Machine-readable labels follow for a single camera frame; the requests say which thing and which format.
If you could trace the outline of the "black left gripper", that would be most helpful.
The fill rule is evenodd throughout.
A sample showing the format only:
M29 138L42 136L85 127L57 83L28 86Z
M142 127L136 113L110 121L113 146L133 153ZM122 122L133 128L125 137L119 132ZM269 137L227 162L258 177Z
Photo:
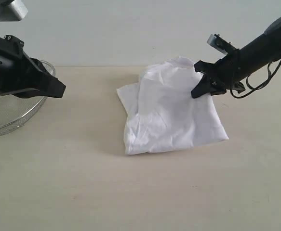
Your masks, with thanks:
M55 76L55 67L29 57L23 47L15 36L0 38L0 95L62 98L66 86Z

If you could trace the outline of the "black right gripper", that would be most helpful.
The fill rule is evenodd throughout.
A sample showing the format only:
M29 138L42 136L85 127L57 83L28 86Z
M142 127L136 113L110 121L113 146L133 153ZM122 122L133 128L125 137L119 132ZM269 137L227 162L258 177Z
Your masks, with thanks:
M196 72L203 73L203 76L191 91L191 97L196 99L205 94L223 95L227 90L244 92L245 86L240 81L241 61L242 49L236 49L215 63L201 60L196 62L194 69Z

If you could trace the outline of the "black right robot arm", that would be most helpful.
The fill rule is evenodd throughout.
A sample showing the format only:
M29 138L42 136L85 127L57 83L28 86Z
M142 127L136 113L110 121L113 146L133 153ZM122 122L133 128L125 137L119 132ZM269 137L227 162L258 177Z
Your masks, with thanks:
M227 91L236 91L238 94L233 95L236 99L245 98L264 88L281 66L281 17L241 49L235 48L219 34L210 35L207 43L225 56L215 63L198 61L194 64L195 71L203 76L191 91L192 98L207 93L222 95ZM264 66L270 67L273 62L278 62L278 65L274 71L268 70L267 79L256 87L251 86L249 76Z

